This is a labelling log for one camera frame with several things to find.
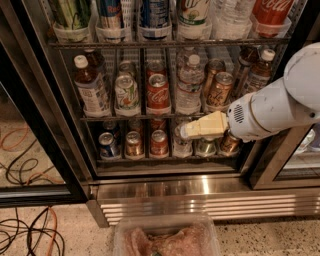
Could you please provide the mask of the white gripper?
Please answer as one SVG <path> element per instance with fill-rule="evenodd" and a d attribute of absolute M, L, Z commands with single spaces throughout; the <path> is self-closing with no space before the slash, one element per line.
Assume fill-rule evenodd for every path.
<path fill-rule="evenodd" d="M 232 102 L 227 110 L 227 117 L 225 113 L 215 111 L 198 120 L 183 124 L 180 128 L 181 137 L 184 139 L 218 138 L 229 128 L 231 134 L 243 142 L 258 140 L 264 130 L 252 113 L 252 96 L 253 93 L 249 93 Z"/>

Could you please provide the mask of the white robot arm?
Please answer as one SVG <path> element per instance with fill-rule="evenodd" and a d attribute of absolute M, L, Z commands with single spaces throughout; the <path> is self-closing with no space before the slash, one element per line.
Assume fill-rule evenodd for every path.
<path fill-rule="evenodd" d="M 180 128 L 184 139 L 219 138 L 229 131 L 245 142 L 320 121 L 320 43 L 297 51 L 281 78 Z"/>

